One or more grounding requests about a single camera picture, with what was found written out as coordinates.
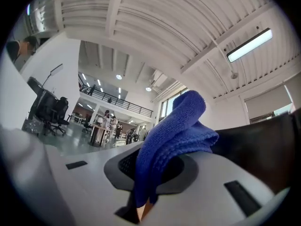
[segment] black seat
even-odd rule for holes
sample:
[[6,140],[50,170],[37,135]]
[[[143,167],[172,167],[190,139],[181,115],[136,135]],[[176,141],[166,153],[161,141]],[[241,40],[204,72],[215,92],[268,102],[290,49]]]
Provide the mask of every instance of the black seat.
[[57,123],[58,125],[51,125],[53,130],[55,130],[55,135],[57,130],[60,130],[63,135],[66,134],[66,130],[64,130],[61,126],[62,125],[69,125],[68,121],[65,121],[65,114],[68,109],[68,100],[65,97],[61,97],[59,101],[57,101],[56,105],[52,109],[54,112],[54,120],[52,123]]
[[55,134],[54,130],[51,128],[51,123],[56,123],[55,114],[53,111],[56,102],[57,100],[54,96],[47,94],[37,108],[36,116],[44,123],[44,135],[47,134],[48,130]]
[[212,151],[253,174],[274,193],[290,186],[296,142],[293,116],[283,114],[255,124],[218,130]]

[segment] ceiling pipe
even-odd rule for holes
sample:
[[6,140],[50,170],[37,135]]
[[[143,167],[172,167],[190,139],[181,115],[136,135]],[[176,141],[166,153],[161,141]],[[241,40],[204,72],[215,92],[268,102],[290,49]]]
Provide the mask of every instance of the ceiling pipe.
[[176,89],[177,87],[182,86],[182,84],[178,81],[171,84],[169,87],[167,87],[164,91],[162,91],[156,98],[154,98],[151,102],[159,101],[164,95],[172,91],[173,89]]

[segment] office chair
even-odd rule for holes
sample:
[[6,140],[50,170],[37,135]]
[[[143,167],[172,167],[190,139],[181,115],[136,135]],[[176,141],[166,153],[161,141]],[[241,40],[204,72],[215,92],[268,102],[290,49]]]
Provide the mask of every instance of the office chair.
[[56,136],[57,130],[60,130],[62,132],[63,136],[66,134],[66,130],[64,130],[61,126],[69,125],[69,122],[64,120],[67,109],[68,109],[68,101],[67,101],[67,98],[65,98],[65,97],[61,97],[61,99],[54,106],[54,109],[52,109],[54,116],[53,116],[53,120],[51,122],[54,124],[58,124],[58,125],[51,124],[51,126],[53,127],[53,131],[55,130],[55,133],[54,133],[55,136]]
[[89,130],[89,129],[92,129],[92,126],[89,125],[89,121],[91,120],[91,115],[86,115],[86,118],[85,118],[85,124],[84,124],[84,129],[82,130],[83,132],[91,132],[92,130]]
[[55,131],[51,128],[51,123],[55,121],[55,114],[53,113],[53,108],[56,105],[56,98],[52,95],[48,95],[44,98],[36,111],[36,116],[39,120],[44,123],[44,135],[47,134],[48,130],[55,135]]

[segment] window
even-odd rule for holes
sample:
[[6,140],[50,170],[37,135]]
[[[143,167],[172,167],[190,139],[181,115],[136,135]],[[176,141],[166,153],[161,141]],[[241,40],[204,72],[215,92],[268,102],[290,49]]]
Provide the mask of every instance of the window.
[[161,117],[165,117],[165,114],[166,114],[166,104],[167,104],[167,101],[164,101],[164,102],[162,103]]
[[185,92],[187,92],[188,90],[189,90],[188,88],[185,88],[184,90],[181,90],[180,92],[173,95],[172,97],[170,97],[166,101],[162,102],[161,114],[160,114],[159,121],[163,120],[166,116],[168,116],[172,112],[174,100],[177,97],[179,97],[181,94],[184,94]]
[[172,112],[174,100],[176,98],[178,98],[179,96],[180,96],[180,94],[177,94],[176,96],[172,97],[171,99],[168,99],[166,116],[168,116]]

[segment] black leather surface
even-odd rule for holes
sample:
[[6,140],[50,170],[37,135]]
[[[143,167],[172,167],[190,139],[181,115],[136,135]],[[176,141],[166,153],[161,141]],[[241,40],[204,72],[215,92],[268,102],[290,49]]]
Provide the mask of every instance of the black leather surface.
[[224,156],[253,174],[274,193],[290,186],[296,133],[293,115],[280,115],[267,121],[218,130],[215,154]]

